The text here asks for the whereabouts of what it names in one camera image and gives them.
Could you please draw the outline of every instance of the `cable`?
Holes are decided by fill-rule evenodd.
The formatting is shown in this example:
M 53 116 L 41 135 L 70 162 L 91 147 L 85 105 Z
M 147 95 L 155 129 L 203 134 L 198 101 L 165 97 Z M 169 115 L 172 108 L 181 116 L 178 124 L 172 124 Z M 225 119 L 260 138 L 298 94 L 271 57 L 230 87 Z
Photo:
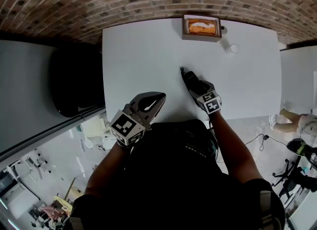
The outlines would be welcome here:
M 281 141 L 278 141 L 278 140 L 276 140 L 276 139 L 274 139 L 274 138 L 271 138 L 272 140 L 275 140 L 276 142 L 279 142 L 279 143 L 281 143 L 281 144 L 283 144 L 283 145 L 287 145 L 287 144 L 284 144 L 283 142 L 281 142 Z
M 263 138 L 262 138 L 262 143 L 261 143 L 261 146 L 260 146 L 260 148 L 259 148 L 259 151 L 260 152 L 262 152 L 263 150 L 264 150 L 264 141 L 265 140 L 267 140 L 268 138 L 271 138 L 269 135 L 264 135 L 263 133 L 261 133 L 261 134 L 259 134 L 259 135 L 257 135 L 253 140 L 251 140 L 251 141 L 249 141 L 248 143 L 246 143 L 245 145 L 247 145 L 247 144 L 249 144 L 249 143 L 251 143 L 251 142 L 253 142 L 253 141 L 255 141 L 259 136 L 263 136 Z M 276 142 L 279 142 L 279 143 L 281 143 L 281 144 L 283 144 L 283 145 L 286 145 L 285 143 L 283 143 L 283 142 L 281 142 L 281 141 L 278 141 L 278 140 L 276 140 L 276 139 L 274 139 L 274 138 L 271 138 L 272 140 L 274 140 L 274 141 L 276 141 Z
M 304 125 L 304 127 L 302 128 L 302 130 L 301 130 L 301 132 L 300 132 L 300 134 L 299 134 L 299 139 L 301 140 L 302 146 L 304 146 L 304 145 L 303 145 L 303 142 L 302 142 L 302 132 L 303 132 L 303 130 L 304 130 L 308 125 L 311 125 L 311 124 L 313 124 L 313 123 L 317 123 L 317 121 L 309 121 L 307 124 Z
M 96 147 L 98 147 L 98 150 L 103 150 L 103 151 L 105 151 L 105 148 L 104 148 L 103 145 L 96 144 Z
M 259 135 L 257 135 L 253 140 L 251 140 L 251 141 L 249 141 L 248 143 L 246 143 L 245 145 L 247 145 L 247 144 L 249 144 L 249 143 L 251 143 L 251 142 L 253 142 L 253 141 L 255 141 L 259 136 L 261 136 L 261 135 L 263 135 L 264 136 L 264 134 L 263 133 L 261 133 L 261 134 L 259 134 Z
M 180 74 L 182 75 L 182 78 L 184 79 L 184 76 L 185 76 L 185 72 L 184 72 L 184 67 L 180 67 Z

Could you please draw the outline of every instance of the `cardboard box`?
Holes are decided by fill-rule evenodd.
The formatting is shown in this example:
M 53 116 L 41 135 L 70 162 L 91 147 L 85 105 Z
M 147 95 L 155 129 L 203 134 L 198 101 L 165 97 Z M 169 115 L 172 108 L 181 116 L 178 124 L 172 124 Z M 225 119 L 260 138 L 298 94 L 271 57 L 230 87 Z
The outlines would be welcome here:
M 188 21 L 189 19 L 203 19 L 214 21 L 216 24 L 216 35 L 215 36 L 208 36 L 208 35 L 200 35 L 199 33 L 190 33 L 188 28 Z M 207 42 L 218 42 L 222 38 L 221 34 L 221 23 L 220 19 L 215 16 L 205 16 L 205 15 L 193 15 L 193 14 L 184 14 L 182 20 L 182 39 L 183 40 L 197 40 L 197 41 L 207 41 Z

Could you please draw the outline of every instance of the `desk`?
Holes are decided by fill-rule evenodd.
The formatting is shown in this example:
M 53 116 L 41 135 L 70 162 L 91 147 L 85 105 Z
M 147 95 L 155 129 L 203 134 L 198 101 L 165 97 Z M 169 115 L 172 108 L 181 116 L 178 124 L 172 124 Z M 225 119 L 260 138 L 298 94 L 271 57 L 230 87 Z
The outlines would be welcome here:
M 222 98 L 225 119 L 279 112 L 281 60 L 275 31 L 222 20 L 228 30 L 217 43 L 181 39 L 179 18 L 119 25 L 103 30 L 103 75 L 107 117 L 111 120 L 135 95 L 166 94 L 155 122 L 207 120 L 188 93 L 184 66 L 212 82 Z M 224 47 L 237 44 L 238 54 Z

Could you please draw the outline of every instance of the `brick ceiling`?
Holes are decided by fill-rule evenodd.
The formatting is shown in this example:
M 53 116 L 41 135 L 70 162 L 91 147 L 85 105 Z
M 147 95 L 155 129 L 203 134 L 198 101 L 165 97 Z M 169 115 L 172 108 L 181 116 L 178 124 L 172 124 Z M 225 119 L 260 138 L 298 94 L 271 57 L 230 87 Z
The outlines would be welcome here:
M 102 29 L 204 12 L 274 29 L 282 43 L 317 38 L 317 0 L 0 0 L 0 29 L 100 44 Z

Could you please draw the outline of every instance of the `white lid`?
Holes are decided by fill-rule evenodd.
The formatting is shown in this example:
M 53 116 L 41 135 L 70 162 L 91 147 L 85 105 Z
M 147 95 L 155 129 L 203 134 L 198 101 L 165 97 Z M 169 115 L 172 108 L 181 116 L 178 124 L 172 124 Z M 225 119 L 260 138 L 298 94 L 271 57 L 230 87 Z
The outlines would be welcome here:
M 85 139 L 84 144 L 89 149 L 93 149 L 93 147 L 94 147 L 93 143 L 89 139 Z
M 230 49 L 231 49 L 231 51 L 232 51 L 233 53 L 235 53 L 235 54 L 239 53 L 239 48 L 238 48 L 238 46 L 237 46 L 236 44 L 232 44 L 232 45 L 230 46 Z

